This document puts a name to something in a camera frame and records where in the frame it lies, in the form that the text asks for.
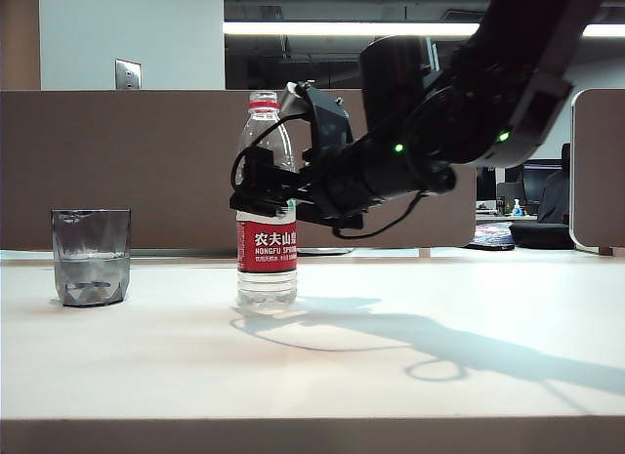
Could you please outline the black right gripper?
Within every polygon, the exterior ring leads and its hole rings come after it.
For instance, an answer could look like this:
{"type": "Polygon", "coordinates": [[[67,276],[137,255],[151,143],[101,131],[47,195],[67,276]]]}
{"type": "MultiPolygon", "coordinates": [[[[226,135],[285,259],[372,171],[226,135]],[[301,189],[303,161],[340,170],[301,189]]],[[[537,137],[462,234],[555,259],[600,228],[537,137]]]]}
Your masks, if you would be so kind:
{"type": "Polygon", "coordinates": [[[246,147],[235,158],[229,206],[276,217],[297,199],[299,221],[330,228],[362,228],[368,209],[384,201],[386,145],[370,137],[336,142],[313,137],[303,152],[305,166],[291,172],[274,164],[273,152],[246,147]]]}

